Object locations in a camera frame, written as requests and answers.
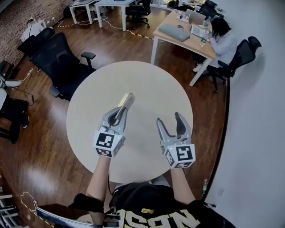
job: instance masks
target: wooden floor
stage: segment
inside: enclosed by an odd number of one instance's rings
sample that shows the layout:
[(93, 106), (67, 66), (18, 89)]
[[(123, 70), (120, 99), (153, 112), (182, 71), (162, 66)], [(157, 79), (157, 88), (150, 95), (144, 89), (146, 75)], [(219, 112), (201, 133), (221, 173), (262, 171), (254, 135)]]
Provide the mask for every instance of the wooden floor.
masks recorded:
[[(148, 16), (151, 27), (142, 24), (135, 33), (153, 37), (153, 31), (169, 13), (157, 8), (151, 10)], [(122, 26), (119, 9), (110, 11), (107, 15), (107, 20), (113, 26)], [(73, 24), (73, 21), (67, 19), (62, 25), (68, 24)], [(92, 65), (96, 69), (118, 61), (150, 63), (153, 45), (151, 39), (112, 28), (106, 22), (103, 22), (103, 26), (99, 28), (95, 21), (92, 25), (73, 25), (56, 28), (56, 31), (66, 34), (68, 43), (78, 58), (84, 51), (95, 53), (97, 56), (92, 60)], [(195, 197), (199, 199), (204, 179), (209, 179), (212, 173), (220, 144), (225, 112), (225, 86), (218, 82), (219, 93), (214, 94), (212, 81), (206, 78), (189, 87), (189, 82), (194, 77), (191, 51), (167, 42), (159, 42), (156, 65), (177, 79), (191, 102), (194, 115), (192, 141), (195, 144), (196, 162), (186, 170), (186, 174)], [(24, 78), (32, 67), (25, 59), (17, 78)], [(35, 97), (35, 104), (28, 110), (30, 124), (26, 129), (21, 129), (16, 145), (0, 138), (2, 175), (14, 193), (21, 217), (30, 227), (46, 225), (20, 203), (22, 192), (30, 192), (38, 205), (69, 205), (77, 193), (86, 191), (92, 175), (77, 160), (67, 139), (65, 124), (69, 102), (50, 95), (50, 85), (50, 79), (42, 72), (21, 85), (20, 89), (26, 89)], [(26, 99), (18, 91), (12, 91), (11, 97)], [(7, 127), (7, 121), (0, 119), (0, 126)], [(32, 207), (32, 201), (28, 197), (24, 200)]]

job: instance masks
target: person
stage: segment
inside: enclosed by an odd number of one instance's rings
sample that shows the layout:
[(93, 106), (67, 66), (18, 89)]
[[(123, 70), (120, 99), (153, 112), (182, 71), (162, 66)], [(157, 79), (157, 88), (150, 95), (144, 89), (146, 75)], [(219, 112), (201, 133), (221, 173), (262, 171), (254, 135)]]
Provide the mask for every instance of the person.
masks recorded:
[[(231, 28), (225, 21), (225, 19), (217, 17), (211, 21), (212, 24), (212, 33), (210, 34), (210, 43), (216, 53), (216, 58), (213, 59), (207, 70), (216, 70), (221, 67), (218, 64), (218, 60), (229, 64), (235, 53), (237, 48), (237, 39), (234, 35), (231, 34)], [(204, 57), (200, 55), (193, 55), (194, 60), (198, 63), (197, 67), (193, 69), (194, 72), (198, 72), (205, 60)]]
[(0, 115), (12, 122), (19, 123), (26, 128), (30, 117), (25, 113), (28, 109), (27, 101), (12, 99), (6, 91), (0, 88)]
[[(103, 213), (110, 162), (110, 157), (99, 157), (86, 194), (77, 194), (70, 207)], [(120, 214), (119, 227), (234, 228), (224, 217), (195, 200), (183, 169), (171, 169), (171, 179), (173, 188), (162, 176), (151, 183), (117, 186), (109, 206), (116, 207)]]

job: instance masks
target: white sneaker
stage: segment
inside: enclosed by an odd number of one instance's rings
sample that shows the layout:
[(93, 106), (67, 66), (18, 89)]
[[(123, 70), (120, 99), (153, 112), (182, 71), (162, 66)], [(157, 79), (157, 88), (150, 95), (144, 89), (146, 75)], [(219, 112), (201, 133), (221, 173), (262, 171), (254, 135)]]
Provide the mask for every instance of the white sneaker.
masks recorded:
[(198, 72), (201, 68), (202, 68), (202, 64), (198, 64), (198, 65), (193, 69), (193, 71), (194, 71), (194, 72)]
[(29, 122), (30, 122), (30, 117), (28, 116), (28, 122), (27, 122), (27, 124), (24, 125), (24, 126), (22, 125), (22, 127), (23, 127), (23, 128), (26, 128), (26, 127), (28, 126)]

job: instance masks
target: water bottle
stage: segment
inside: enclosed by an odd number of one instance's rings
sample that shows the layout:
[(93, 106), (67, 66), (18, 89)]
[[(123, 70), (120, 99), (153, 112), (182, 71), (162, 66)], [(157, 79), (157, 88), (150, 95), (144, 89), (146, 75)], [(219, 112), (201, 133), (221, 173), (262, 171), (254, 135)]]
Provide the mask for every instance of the water bottle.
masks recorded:
[(201, 43), (200, 43), (201, 47), (204, 47), (204, 45), (206, 44), (208, 40), (208, 37), (209, 37), (209, 31), (206, 31), (201, 39)]
[(211, 22), (211, 17), (209, 16), (208, 19), (205, 21), (205, 24), (204, 24), (205, 29), (208, 29), (210, 22)]

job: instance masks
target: yellow lettering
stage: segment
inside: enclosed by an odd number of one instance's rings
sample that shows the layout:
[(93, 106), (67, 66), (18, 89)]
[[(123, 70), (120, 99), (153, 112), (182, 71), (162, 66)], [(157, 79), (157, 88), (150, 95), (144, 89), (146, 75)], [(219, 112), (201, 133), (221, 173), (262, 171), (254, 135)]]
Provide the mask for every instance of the yellow lettering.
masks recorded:
[[(150, 225), (150, 228), (171, 228), (169, 221), (168, 221), (169, 216), (168, 215), (163, 215), (163, 216), (158, 216), (156, 218), (151, 218), (148, 219), (147, 222)], [(162, 225), (156, 226), (155, 222), (161, 221)]]
[(128, 222), (129, 226), (134, 228), (148, 228), (143, 224), (133, 222), (133, 218), (138, 219), (140, 223), (147, 223), (147, 220), (145, 218), (138, 216), (133, 212), (126, 212), (126, 221)]
[(121, 209), (118, 210), (117, 213), (120, 214), (119, 227), (124, 227), (126, 211), (124, 209)]
[(180, 210), (182, 213), (184, 213), (186, 215), (186, 217), (184, 217), (183, 215), (174, 212), (172, 214), (170, 214), (169, 216), (171, 218), (173, 218), (173, 220), (175, 221), (177, 227), (179, 228), (184, 228), (185, 225), (191, 227), (191, 228), (195, 228), (196, 226), (198, 226), (200, 224), (200, 222), (198, 220), (196, 220), (193, 215), (191, 215), (187, 210)]
[(142, 212), (142, 213), (146, 213), (146, 214), (147, 214), (147, 213), (153, 214), (153, 212), (155, 212), (155, 210), (150, 210), (150, 209), (143, 208), (141, 212)]

